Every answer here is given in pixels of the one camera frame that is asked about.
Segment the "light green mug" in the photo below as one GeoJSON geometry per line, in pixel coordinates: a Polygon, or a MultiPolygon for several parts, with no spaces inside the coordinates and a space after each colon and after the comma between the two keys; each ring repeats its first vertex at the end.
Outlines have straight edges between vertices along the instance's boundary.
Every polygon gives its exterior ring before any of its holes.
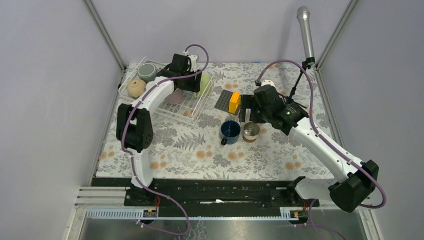
{"type": "Polygon", "coordinates": [[[208,73],[202,73],[200,79],[200,90],[199,92],[195,92],[194,96],[196,98],[209,96],[212,91],[211,85],[211,76],[208,73]]]}

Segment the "cream brown steel tumbler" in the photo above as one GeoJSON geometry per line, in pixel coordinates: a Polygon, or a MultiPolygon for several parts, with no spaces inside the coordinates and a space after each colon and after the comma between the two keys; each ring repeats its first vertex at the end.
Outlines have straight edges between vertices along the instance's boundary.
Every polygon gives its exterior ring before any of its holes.
{"type": "Polygon", "coordinates": [[[247,143],[253,143],[256,141],[260,133],[260,126],[253,122],[247,122],[243,126],[243,140],[247,143]]]}

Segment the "dark blue mug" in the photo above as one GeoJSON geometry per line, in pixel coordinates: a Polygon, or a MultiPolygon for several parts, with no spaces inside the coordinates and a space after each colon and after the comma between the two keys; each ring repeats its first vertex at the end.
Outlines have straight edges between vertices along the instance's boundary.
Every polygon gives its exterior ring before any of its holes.
{"type": "Polygon", "coordinates": [[[220,144],[222,146],[235,144],[241,133],[241,126],[234,120],[227,120],[220,126],[220,144]]]}

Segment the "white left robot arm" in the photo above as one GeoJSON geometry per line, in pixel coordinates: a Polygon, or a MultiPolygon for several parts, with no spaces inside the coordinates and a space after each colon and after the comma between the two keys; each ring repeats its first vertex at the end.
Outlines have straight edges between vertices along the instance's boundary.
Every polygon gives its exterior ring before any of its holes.
{"type": "Polygon", "coordinates": [[[144,206],[155,200],[155,192],[149,188],[153,181],[149,167],[149,147],[154,138],[152,114],[175,90],[200,91],[203,70],[197,67],[197,61],[195,54],[174,54],[140,97],[117,109],[116,138],[130,157],[131,183],[139,188],[135,197],[144,206]]]}

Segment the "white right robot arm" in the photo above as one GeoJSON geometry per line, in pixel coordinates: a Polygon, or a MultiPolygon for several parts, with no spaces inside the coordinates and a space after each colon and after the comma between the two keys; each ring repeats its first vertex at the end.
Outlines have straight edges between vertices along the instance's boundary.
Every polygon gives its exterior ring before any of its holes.
{"type": "Polygon", "coordinates": [[[379,166],[362,161],[319,131],[309,114],[296,102],[286,103],[272,85],[257,88],[253,94],[240,97],[240,121],[246,110],[256,124],[269,123],[286,136],[307,148],[333,175],[332,179],[311,179],[304,176],[292,182],[287,201],[293,206],[305,200],[332,201],[341,210],[351,213],[363,207],[363,201],[376,189],[379,166]]]}

